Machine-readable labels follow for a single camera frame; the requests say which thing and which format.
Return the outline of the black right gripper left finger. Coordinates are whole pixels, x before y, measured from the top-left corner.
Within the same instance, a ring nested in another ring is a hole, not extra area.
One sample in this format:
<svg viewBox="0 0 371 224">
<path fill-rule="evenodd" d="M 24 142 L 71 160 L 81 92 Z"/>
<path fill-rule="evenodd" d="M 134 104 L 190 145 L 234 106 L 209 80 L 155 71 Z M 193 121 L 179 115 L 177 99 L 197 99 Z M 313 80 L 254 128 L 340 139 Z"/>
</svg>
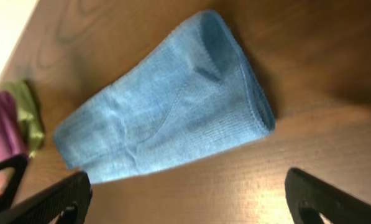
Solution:
<svg viewBox="0 0 371 224">
<path fill-rule="evenodd" d="M 0 224 L 83 224 L 92 198 L 85 172 L 77 172 L 8 210 L 0 212 Z"/>
</svg>

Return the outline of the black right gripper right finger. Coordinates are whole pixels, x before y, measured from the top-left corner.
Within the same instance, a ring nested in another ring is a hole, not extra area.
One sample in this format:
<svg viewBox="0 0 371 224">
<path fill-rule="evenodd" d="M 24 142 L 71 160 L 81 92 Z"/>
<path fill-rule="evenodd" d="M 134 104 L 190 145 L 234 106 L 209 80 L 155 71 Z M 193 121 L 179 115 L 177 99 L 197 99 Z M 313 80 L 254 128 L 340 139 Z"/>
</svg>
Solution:
<svg viewBox="0 0 371 224">
<path fill-rule="evenodd" d="M 371 223 L 371 205 L 298 168 L 288 170 L 286 202 L 294 223 Z"/>
</svg>

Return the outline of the blue microfiber cloth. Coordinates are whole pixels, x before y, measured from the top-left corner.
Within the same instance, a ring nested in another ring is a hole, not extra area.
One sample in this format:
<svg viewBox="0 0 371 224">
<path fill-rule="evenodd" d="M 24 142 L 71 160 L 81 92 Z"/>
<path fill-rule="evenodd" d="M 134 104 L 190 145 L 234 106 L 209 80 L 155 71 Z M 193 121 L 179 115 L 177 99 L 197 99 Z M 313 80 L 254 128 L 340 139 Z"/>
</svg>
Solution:
<svg viewBox="0 0 371 224">
<path fill-rule="evenodd" d="M 69 115 L 56 147 L 93 184 L 147 175 L 264 138 L 275 118 L 222 17 L 197 12 Z"/>
</svg>

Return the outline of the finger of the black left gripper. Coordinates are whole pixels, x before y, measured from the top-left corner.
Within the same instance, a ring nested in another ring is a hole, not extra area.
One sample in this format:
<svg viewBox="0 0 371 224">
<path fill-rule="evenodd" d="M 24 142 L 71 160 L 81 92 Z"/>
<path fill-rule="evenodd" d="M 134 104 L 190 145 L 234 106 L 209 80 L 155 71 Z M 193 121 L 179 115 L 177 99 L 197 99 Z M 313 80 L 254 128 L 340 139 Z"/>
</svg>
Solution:
<svg viewBox="0 0 371 224">
<path fill-rule="evenodd" d="M 12 170 L 11 176 L 5 175 L 0 184 L 0 212 L 10 209 L 27 165 L 28 157 L 25 154 L 17 154 L 0 162 L 0 173 Z"/>
</svg>

